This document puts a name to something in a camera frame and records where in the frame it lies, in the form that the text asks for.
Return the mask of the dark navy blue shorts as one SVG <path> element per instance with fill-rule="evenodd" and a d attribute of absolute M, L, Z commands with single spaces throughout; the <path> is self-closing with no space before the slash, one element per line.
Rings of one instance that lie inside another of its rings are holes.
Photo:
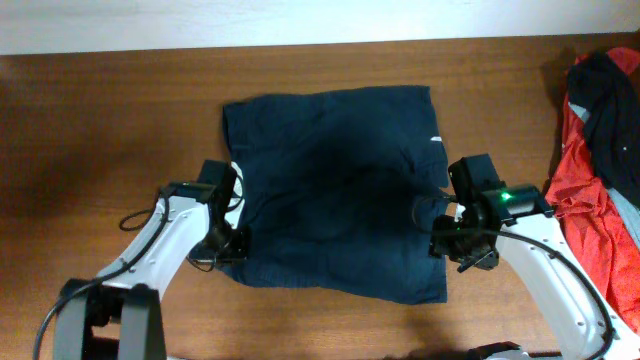
<path fill-rule="evenodd" d="M 448 159 L 430 90 L 367 87 L 226 104 L 242 179 L 234 221 L 247 258 L 223 267 L 249 287 L 320 287 L 406 305 L 447 299 L 429 229 L 447 207 Z"/>

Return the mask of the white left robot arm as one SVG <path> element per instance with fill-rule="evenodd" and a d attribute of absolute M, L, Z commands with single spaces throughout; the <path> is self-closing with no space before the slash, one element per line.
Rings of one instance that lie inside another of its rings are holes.
<path fill-rule="evenodd" d="M 167 360 L 161 300 L 185 261 L 209 272 L 247 259 L 240 167 L 207 160 L 159 191 L 131 244 L 90 280 L 71 279 L 46 320 L 56 359 Z"/>

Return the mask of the red mesh shirt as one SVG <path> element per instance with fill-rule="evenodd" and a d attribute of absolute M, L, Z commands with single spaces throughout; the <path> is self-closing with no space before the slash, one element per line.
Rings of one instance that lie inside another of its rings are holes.
<path fill-rule="evenodd" d="M 613 48 L 595 53 L 611 57 L 630 81 L 639 70 L 636 50 Z M 571 250 L 597 289 L 624 322 L 637 331 L 639 247 L 608 195 L 610 188 L 594 174 L 583 136 L 584 122 L 568 105 L 568 73 L 562 105 L 561 156 L 550 179 L 546 200 L 554 207 Z"/>

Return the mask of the black garment on pile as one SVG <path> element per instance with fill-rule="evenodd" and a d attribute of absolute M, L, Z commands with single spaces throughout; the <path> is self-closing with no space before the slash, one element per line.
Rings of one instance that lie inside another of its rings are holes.
<path fill-rule="evenodd" d="M 604 53 L 568 73 L 569 103 L 586 110 L 583 136 L 594 174 L 639 205 L 639 96 L 628 75 Z"/>

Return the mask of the light grey garment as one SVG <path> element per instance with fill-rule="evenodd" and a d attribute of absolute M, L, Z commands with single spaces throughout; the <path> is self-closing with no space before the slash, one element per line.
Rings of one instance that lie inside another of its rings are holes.
<path fill-rule="evenodd" d="M 568 103 L 569 108 L 573 111 L 575 115 L 578 116 L 580 120 L 586 123 L 591 114 L 585 108 L 578 106 L 576 104 Z M 633 242 L 636 247 L 639 247 L 639 231 L 640 231 L 640 215 L 639 208 L 633 205 L 629 200 L 627 200 L 622 194 L 620 194 L 614 188 L 610 188 L 607 190 L 609 197 L 613 201 L 629 235 L 631 236 Z"/>

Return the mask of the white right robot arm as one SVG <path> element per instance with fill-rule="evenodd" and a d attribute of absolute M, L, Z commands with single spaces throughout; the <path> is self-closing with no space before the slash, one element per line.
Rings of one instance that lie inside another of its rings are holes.
<path fill-rule="evenodd" d="M 588 277 L 535 186 L 507 186 L 486 154 L 463 157 L 448 173 L 457 213 L 434 221 L 430 255 L 460 272 L 506 261 L 549 324 L 560 359 L 638 358 L 638 335 Z"/>

